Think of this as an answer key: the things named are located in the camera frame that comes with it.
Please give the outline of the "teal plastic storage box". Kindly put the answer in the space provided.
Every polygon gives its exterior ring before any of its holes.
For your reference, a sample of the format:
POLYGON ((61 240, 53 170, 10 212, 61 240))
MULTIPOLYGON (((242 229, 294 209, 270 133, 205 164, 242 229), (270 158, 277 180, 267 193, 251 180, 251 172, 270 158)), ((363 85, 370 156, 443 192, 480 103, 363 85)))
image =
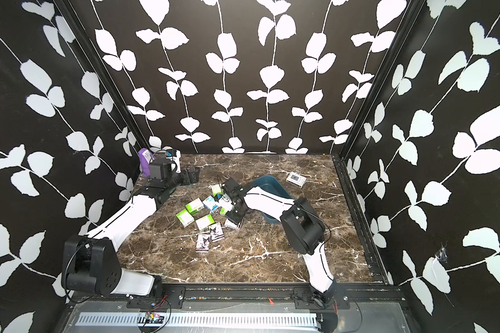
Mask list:
POLYGON ((292 199, 291 195, 286 191, 282 184, 280 184, 280 182, 271 175, 259 177, 251 181, 251 184, 254 187, 260 187, 262 190, 270 194, 279 196, 281 198, 292 199))

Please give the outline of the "black purple tissue pack front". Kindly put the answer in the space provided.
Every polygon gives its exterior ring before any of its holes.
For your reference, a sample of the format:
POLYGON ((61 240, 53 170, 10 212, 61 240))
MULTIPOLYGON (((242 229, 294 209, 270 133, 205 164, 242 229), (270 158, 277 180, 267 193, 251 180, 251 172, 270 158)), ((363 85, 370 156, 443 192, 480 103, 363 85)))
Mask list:
POLYGON ((197 253, 206 253, 209 251, 211 245, 211 236, 209 234, 199 234, 197 236, 197 243, 195 250, 197 253))

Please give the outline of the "light blue tissue pack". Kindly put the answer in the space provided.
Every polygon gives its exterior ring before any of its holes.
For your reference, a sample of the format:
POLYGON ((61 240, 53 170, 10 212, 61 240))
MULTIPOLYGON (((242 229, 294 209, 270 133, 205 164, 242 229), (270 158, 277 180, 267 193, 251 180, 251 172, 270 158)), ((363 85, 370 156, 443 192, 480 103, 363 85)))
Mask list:
POLYGON ((202 203, 211 212, 215 212, 215 210, 219 208, 218 202, 212 196, 208 196, 206 199, 202 201, 202 203))

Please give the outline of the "black front mounting rail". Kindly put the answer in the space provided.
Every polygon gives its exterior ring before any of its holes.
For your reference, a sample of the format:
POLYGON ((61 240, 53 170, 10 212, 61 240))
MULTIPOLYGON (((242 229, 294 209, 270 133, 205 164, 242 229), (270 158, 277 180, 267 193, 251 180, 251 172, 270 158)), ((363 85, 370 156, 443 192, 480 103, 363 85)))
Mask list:
POLYGON ((154 289, 158 296, 137 296, 112 294, 92 296, 75 293, 74 301, 123 301, 138 309, 147 309, 149 304, 165 298, 176 309, 183 308, 185 302, 264 302, 274 304, 293 302, 297 309, 318 310, 322 303, 325 310, 332 310, 337 305, 345 309, 348 305, 360 305, 363 302, 396 302, 407 307, 403 292, 398 287, 381 283, 338 283, 324 295, 318 296, 307 282, 278 283, 164 283, 154 289))

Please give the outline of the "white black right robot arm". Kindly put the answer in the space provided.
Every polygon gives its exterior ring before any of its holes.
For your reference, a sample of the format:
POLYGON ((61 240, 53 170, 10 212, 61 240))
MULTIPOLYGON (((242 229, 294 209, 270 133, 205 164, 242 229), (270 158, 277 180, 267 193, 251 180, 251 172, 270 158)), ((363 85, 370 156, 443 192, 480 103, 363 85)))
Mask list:
POLYGON ((283 185, 269 175, 245 185, 230 178, 222 189, 232 204, 231 210, 226 213, 230 222, 239 226, 246 213, 255 210, 282 225, 287 242, 304 258, 312 292, 310 302, 320 309, 332 302, 336 281, 325 251, 325 244, 331 238, 325 237, 328 226, 318 217, 309 201, 304 197, 292 198, 283 185))

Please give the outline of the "purple plastic holder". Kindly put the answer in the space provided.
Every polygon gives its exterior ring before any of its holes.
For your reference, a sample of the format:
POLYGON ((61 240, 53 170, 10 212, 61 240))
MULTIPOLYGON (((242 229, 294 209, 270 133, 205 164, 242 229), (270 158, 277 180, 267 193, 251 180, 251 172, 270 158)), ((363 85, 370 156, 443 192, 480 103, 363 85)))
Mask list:
POLYGON ((150 151, 148 148, 142 148, 141 150, 139 150, 138 152, 138 156, 139 156, 139 160, 140 160, 140 170, 142 172, 142 174, 145 176, 145 177, 150 177, 150 168, 149 168, 149 165, 150 163, 148 163, 145 158, 144 158, 144 152, 145 151, 150 151))

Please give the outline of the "green white tissue pack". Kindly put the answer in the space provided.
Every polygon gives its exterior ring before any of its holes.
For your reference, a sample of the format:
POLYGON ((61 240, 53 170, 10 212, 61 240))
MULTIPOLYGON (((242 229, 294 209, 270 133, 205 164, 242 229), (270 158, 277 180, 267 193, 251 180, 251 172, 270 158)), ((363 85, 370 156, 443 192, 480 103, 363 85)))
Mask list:
POLYGON ((219 206, 221 207, 220 214, 225 216, 228 212, 232 211, 233 205, 227 201, 219 201, 219 206))

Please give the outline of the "white perforated rail strip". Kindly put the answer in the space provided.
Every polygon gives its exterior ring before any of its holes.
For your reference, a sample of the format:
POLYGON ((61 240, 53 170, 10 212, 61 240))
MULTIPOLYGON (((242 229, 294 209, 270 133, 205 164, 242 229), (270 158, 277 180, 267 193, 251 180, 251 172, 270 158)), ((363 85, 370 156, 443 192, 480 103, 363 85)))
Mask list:
MULTIPOLYGON (((137 327, 143 313, 82 312, 74 323, 85 327, 137 327)), ((172 313, 165 315, 167 327, 273 328, 295 329, 318 326, 315 314, 305 313, 172 313)))

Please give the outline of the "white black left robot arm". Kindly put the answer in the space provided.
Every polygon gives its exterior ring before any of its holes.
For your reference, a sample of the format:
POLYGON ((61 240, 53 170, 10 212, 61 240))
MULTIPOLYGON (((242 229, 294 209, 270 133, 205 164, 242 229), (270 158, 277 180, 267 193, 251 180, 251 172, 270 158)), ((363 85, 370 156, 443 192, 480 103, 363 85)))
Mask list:
POLYGON ((163 297, 161 277, 124 269, 118 250, 144 220, 165 204, 177 187, 198 183, 200 168, 179 169, 178 166, 178 162, 167 158, 155 160, 150 177, 122 209, 101 226, 65 242, 61 285, 68 298, 71 291, 98 296, 163 297))

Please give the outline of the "white card in holder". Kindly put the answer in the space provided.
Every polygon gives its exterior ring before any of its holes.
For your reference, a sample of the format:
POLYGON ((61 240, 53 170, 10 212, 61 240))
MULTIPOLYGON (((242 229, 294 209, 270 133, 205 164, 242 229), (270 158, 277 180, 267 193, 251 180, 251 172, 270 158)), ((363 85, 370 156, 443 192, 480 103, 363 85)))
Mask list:
POLYGON ((152 162, 155 159, 150 151, 144 152, 144 158, 148 163, 152 162))

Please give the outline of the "small white patterned box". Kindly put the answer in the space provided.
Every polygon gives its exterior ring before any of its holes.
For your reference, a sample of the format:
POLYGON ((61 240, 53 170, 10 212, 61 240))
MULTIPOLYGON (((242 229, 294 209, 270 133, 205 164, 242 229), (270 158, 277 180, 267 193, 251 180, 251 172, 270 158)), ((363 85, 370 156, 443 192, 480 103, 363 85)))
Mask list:
POLYGON ((303 187, 307 182, 307 177, 302 176, 298 173, 290 172, 287 175, 286 181, 298 187, 303 187))

